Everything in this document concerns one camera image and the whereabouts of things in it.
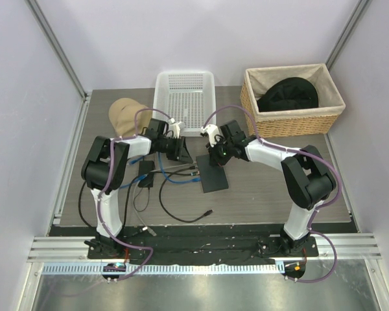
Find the black network switch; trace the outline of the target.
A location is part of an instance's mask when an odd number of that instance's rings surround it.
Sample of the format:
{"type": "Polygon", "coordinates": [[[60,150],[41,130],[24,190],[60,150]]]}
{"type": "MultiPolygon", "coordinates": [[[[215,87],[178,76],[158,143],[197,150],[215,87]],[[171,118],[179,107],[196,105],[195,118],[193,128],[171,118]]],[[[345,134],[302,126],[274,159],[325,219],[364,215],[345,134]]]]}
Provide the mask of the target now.
{"type": "Polygon", "coordinates": [[[216,192],[229,188],[223,167],[211,166],[208,155],[196,156],[203,193],[216,192]]]}

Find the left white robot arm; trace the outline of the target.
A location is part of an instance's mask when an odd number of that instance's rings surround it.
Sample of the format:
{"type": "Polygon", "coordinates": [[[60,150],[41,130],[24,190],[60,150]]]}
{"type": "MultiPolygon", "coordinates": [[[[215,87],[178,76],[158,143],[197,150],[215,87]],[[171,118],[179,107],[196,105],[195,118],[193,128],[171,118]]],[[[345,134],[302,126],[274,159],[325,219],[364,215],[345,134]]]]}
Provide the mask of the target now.
{"type": "Polygon", "coordinates": [[[89,247],[89,258],[116,259],[124,253],[119,188],[129,159],[161,153],[172,161],[192,161],[182,135],[184,127],[182,121],[174,119],[151,119],[139,134],[95,138],[81,170],[82,179],[91,191],[97,213],[95,238],[85,242],[89,247]]]}

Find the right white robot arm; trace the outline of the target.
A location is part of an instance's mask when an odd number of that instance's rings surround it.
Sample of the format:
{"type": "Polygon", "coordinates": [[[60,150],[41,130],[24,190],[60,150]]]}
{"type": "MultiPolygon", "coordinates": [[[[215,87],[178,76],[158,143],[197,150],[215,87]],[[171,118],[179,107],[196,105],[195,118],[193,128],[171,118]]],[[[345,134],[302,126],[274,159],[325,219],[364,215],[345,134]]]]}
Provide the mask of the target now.
{"type": "Polygon", "coordinates": [[[292,207],[280,232],[280,252],[288,256],[300,252],[310,237],[317,209],[336,188],[336,180],[317,148],[288,148],[256,135],[247,136],[237,121],[220,127],[206,125],[201,128],[201,135],[209,140],[206,148],[212,166],[222,167],[234,157],[283,173],[292,207]]]}

